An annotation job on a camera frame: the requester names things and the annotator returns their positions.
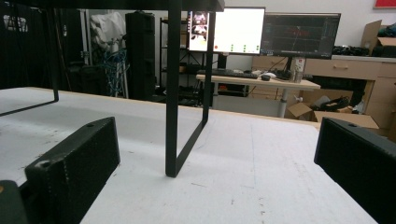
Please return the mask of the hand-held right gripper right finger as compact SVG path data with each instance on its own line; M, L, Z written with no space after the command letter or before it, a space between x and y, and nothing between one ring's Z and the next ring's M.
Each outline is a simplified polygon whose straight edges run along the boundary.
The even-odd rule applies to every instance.
M396 224L396 144L356 124L324 118L314 163L378 224Z

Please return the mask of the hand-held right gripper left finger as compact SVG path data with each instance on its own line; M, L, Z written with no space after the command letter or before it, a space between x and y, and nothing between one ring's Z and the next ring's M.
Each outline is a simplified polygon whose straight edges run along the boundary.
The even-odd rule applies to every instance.
M83 125L25 168L33 224L79 224L120 164L113 117Z

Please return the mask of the flat cardboard box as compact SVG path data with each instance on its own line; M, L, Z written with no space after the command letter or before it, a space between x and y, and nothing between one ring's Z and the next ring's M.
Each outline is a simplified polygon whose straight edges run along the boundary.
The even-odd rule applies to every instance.
M324 111L315 111L314 115L317 122L322 122L323 118L332 118L332 119L340 119L343 121L348 121L364 128L378 129L378 125L376 124L376 122L372 119L371 116L367 116L367 115L324 112Z

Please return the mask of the open cardboard box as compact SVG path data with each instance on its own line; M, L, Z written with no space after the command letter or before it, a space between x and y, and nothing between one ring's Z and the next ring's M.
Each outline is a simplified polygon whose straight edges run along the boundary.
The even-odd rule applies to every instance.
M314 112L351 113L353 107L349 104L347 96L330 99L323 95L313 103L299 102L288 107L288 111L296 119L311 120Z

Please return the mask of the wooden drawer cabinet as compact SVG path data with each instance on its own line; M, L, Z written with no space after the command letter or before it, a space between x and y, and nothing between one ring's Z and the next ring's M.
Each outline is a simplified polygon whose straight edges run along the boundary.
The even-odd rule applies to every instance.
M313 103L326 95L330 99L347 96L351 106L361 105L356 114L371 116L387 135L396 128L396 59L334 55L330 60L307 59L304 78L320 86L313 91L289 91L285 117L296 119L288 107L299 102Z

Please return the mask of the black metal shelf stand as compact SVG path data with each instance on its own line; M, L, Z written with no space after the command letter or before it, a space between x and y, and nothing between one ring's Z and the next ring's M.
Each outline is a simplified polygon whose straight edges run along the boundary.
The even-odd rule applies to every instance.
M169 34L172 36L168 44L167 68L171 76L166 80L166 120L165 120L165 174L176 177L192 147L208 121L210 91L204 94L202 120L191 134L182 149L177 148L178 122L178 56L181 13L183 11L206 11L209 13L208 46L214 45L216 14L225 8L225 0L7 0L13 4L36 7L45 11L44 23L48 27L55 24L54 14L57 8L77 9L125 9L125 10L166 10L169 19Z

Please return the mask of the cardboard box on cabinet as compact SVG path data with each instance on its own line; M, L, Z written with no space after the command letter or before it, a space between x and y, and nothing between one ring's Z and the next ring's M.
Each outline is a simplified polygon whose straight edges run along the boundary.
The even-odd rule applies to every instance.
M396 58L396 23L383 25L373 21L365 25L361 47L368 49L372 57Z

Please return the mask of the light wooden office desk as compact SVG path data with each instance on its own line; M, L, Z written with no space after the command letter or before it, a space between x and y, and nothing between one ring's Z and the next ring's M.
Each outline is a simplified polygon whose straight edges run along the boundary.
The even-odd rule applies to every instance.
M264 81L261 80L260 78L252 79L252 78L241 78L241 77L212 76L210 82L215 84L213 105L216 105L217 103L216 97L218 95L218 85L220 83L281 89L282 97L277 110L277 116L279 118L283 118L285 115L289 90L313 91L320 89L320 86L318 84L308 80L302 80L300 83L294 83L289 81L280 81L274 78L271 78L268 81Z

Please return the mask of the black curtain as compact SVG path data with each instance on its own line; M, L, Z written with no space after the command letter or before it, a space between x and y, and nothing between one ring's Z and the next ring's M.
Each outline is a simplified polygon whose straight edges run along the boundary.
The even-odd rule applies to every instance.
M42 12L0 0L0 90L50 87Z

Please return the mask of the black tall case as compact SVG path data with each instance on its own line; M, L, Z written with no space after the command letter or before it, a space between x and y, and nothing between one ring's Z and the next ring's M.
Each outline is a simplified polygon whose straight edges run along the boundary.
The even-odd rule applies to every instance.
M125 19L130 97L147 100L155 90L155 18L150 13L136 11L126 14Z

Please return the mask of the dark screen monitor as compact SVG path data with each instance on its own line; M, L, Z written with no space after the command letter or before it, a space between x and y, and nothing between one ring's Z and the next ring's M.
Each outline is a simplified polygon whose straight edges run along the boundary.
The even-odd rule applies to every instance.
M261 55L330 60L340 19L340 13L268 13Z

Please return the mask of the white cloth bundle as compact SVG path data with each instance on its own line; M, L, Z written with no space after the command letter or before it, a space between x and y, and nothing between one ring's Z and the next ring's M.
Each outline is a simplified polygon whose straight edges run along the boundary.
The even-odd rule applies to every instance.
M92 42L100 49L116 52L121 47L121 40L126 34L126 24L119 12L90 17Z

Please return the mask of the black keyboard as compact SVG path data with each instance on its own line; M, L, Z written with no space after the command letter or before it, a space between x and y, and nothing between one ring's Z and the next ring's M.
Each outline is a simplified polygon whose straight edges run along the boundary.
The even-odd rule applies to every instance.
M258 78L257 75L252 73L235 72L234 70L230 70L230 69L212 69L211 75L219 76L219 77L240 77L240 78L250 78L250 79Z

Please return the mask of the bright white monitor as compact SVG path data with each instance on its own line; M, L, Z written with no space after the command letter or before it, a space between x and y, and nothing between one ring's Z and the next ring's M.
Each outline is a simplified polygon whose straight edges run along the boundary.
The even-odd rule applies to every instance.
M214 47L216 53L258 55L262 48L265 7L226 7L216 13ZM210 14L188 13L188 49L207 51Z

